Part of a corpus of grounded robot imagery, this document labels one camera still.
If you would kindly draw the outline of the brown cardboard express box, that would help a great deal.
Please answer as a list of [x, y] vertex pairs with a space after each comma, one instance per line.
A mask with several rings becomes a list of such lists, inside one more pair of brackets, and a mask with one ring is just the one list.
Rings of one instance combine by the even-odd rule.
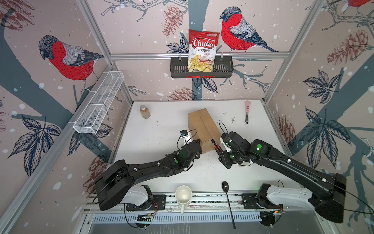
[[197, 130], [193, 139], [200, 140], [203, 154], [214, 150], [212, 139], [220, 144], [221, 133], [207, 109], [188, 113], [188, 128]]

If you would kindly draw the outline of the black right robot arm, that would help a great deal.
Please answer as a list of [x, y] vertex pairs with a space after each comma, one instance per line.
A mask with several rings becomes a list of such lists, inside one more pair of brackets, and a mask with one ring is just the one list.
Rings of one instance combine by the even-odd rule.
[[277, 171], [311, 191], [308, 202], [323, 218], [343, 223], [346, 197], [346, 178], [341, 174], [328, 175], [293, 160], [271, 144], [260, 139], [249, 143], [236, 132], [223, 133], [214, 149], [219, 161], [227, 168], [234, 164], [258, 164]]

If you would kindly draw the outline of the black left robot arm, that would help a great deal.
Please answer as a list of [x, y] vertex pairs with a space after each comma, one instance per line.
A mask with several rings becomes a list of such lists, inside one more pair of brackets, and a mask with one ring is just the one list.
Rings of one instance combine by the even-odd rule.
[[125, 160], [115, 162], [94, 183], [100, 210], [118, 205], [136, 184], [188, 171], [201, 154], [200, 140], [194, 140], [158, 161], [143, 164], [127, 164]]

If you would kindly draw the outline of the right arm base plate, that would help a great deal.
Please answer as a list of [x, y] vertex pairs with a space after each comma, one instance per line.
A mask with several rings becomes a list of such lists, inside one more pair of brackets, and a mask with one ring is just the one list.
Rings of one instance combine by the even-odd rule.
[[242, 202], [245, 210], [257, 210], [257, 209], [273, 209], [283, 210], [282, 205], [276, 205], [271, 202], [265, 194], [241, 194]]

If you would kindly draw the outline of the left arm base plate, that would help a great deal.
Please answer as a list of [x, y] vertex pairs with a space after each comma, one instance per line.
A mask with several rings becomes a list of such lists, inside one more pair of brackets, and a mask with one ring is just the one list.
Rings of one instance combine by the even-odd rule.
[[166, 206], [166, 195], [153, 195], [153, 200], [147, 200], [143, 205], [136, 206], [127, 204], [126, 211], [164, 211]]

